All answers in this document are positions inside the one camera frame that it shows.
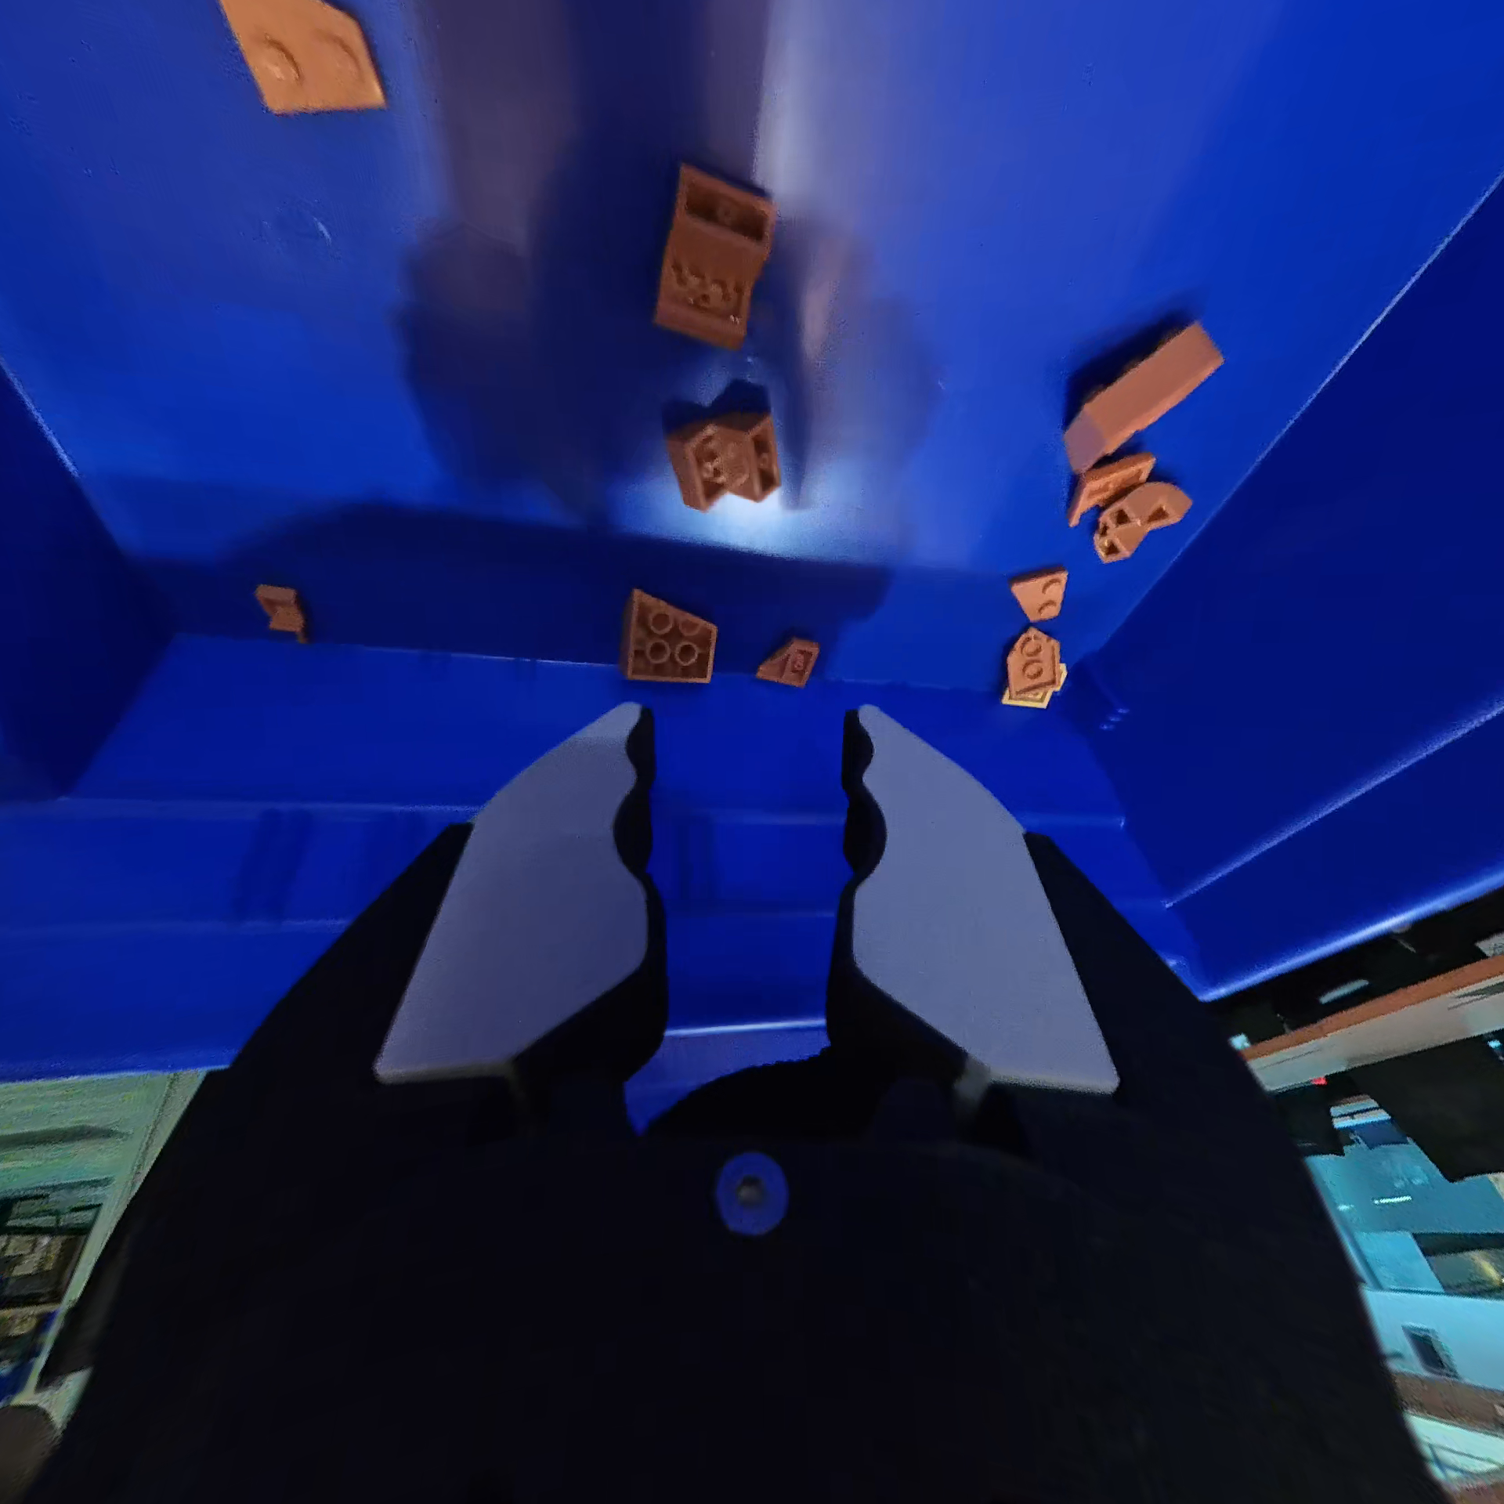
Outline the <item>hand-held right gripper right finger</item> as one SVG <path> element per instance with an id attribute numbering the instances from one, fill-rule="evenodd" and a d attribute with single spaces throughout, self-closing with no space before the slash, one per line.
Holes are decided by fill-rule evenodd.
<path id="1" fill-rule="evenodd" d="M 876 705 L 849 711 L 826 990 L 831 1046 L 874 1076 L 1109 1098 L 1120 1072 L 1028 849 L 975 775 Z"/>

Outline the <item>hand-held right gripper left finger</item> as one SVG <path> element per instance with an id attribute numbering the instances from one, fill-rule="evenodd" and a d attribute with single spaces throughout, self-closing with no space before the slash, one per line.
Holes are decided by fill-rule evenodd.
<path id="1" fill-rule="evenodd" d="M 527 764 L 471 820 L 373 1063 L 386 1083 L 627 1081 L 668 1026 L 665 904 L 649 872 L 652 711 L 624 702 Z"/>

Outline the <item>blue plastic bin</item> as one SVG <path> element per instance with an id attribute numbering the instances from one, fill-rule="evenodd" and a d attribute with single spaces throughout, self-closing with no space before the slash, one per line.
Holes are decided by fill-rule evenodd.
<path id="1" fill-rule="evenodd" d="M 663 1080 L 813 1049 L 862 702 L 1207 1001 L 1501 886 L 1501 4 L 343 9 L 386 107 L 278 116 L 219 4 L 4 4 L 6 1081 L 230 1063 L 636 587 L 720 627 Z M 778 209 L 735 351 L 686 165 Z M 1188 326 L 1104 562 L 1066 430 Z M 697 514 L 731 410 L 781 489 Z"/>

